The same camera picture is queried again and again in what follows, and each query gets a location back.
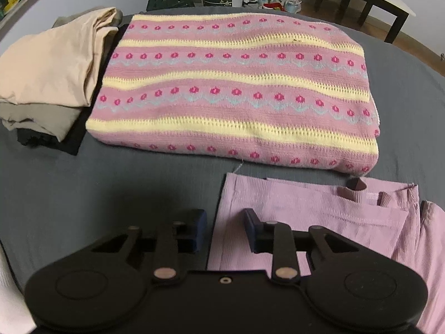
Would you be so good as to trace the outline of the black folded garment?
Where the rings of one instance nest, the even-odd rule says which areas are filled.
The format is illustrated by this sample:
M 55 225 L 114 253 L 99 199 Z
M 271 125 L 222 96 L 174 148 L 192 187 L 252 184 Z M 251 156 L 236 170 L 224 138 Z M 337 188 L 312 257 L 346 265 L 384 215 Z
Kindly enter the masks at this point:
M 76 156 L 84 139 L 85 133 L 86 129 L 84 127 L 72 126 L 68 134 L 62 139 L 61 142 L 59 142 L 56 136 L 20 128 L 17 129 L 17 141 L 23 146 L 31 148 L 43 146 Z

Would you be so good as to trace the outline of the dark grey bed sheet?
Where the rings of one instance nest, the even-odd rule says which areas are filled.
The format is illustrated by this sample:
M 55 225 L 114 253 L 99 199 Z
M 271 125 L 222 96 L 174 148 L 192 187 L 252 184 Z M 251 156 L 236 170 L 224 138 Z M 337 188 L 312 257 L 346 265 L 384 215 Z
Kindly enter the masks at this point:
M 380 117 L 373 178 L 416 183 L 444 204 L 444 77 L 411 54 L 355 30 Z M 192 209 L 213 224 L 229 172 L 342 185 L 330 170 L 108 146 L 85 136 L 76 156 L 20 145 L 1 131 L 1 245 L 17 286 L 34 272 L 131 225 L 144 230 Z

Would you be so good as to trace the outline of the pile of sneakers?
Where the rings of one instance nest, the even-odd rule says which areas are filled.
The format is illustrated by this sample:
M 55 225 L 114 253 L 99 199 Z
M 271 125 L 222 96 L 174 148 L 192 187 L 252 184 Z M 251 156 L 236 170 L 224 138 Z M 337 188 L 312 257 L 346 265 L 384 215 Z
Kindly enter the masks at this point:
M 265 10 L 285 11 L 298 14 L 302 10 L 301 0 L 243 0 L 243 6 Z

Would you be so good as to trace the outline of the mauve pink ribbed garment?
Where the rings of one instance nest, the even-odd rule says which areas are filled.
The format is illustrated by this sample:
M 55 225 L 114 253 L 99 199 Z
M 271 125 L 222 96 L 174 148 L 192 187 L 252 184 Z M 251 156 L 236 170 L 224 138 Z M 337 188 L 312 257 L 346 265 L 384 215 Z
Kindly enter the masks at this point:
M 229 173 L 216 214 L 208 269 L 271 270 L 250 251 L 242 210 L 293 230 L 321 225 L 415 270 L 426 282 L 423 333 L 444 332 L 444 210 L 420 201 L 416 184 L 362 178 L 352 188 Z

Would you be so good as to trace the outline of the olive folded garment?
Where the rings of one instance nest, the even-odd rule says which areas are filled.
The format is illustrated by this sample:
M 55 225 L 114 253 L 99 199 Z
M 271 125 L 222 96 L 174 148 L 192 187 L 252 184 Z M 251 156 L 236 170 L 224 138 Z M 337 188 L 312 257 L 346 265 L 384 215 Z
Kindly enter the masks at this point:
M 8 130 L 30 129 L 62 142 L 83 108 L 43 103 L 1 103 L 1 123 Z

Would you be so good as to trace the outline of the beige folded garment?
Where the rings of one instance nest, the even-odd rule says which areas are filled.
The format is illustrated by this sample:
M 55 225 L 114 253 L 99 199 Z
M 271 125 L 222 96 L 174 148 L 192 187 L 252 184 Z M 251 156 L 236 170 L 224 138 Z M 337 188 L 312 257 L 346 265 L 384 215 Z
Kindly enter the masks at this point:
M 102 8 L 17 40 L 1 55 L 1 101 L 89 106 L 118 17 Z

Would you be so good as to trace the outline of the pink yellow striped knit sweater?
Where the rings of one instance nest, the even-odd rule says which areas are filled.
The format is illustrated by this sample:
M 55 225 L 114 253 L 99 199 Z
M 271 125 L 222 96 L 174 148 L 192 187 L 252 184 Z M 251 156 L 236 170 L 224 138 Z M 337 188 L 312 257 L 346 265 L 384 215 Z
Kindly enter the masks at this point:
M 379 157 L 364 49 L 278 14 L 135 15 L 86 128 L 109 145 L 354 176 Z

